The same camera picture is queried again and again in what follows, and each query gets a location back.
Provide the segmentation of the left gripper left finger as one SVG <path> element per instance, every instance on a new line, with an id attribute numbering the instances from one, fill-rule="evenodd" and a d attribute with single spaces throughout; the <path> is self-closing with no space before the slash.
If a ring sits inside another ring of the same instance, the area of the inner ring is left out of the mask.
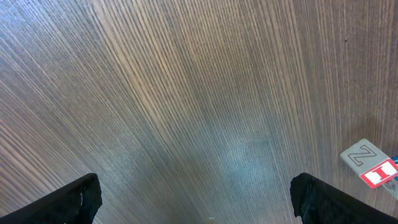
<path id="1" fill-rule="evenodd" d="M 92 224 L 101 206 L 101 187 L 98 176 L 95 173 L 89 173 L 1 217 L 1 223 Z"/>

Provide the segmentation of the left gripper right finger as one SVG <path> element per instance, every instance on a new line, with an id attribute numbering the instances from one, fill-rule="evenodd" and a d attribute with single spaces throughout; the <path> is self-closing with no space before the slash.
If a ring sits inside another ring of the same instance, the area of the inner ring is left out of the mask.
<path id="1" fill-rule="evenodd" d="M 290 198 L 303 224 L 397 224 L 396 218 L 304 172 L 290 182 Z"/>

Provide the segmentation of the red I block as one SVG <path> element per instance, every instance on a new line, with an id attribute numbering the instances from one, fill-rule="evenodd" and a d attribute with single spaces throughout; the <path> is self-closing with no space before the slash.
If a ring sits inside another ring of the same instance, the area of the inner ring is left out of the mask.
<path id="1" fill-rule="evenodd" d="M 340 158 L 372 189 L 397 177 L 397 164 L 365 138 L 344 150 Z"/>

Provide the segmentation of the white picture block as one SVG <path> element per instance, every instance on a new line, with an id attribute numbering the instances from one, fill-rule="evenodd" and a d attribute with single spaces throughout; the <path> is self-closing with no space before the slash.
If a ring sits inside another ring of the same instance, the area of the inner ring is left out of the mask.
<path id="1" fill-rule="evenodd" d="M 382 185 L 396 200 L 398 199 L 398 182 L 397 177 L 385 182 Z"/>

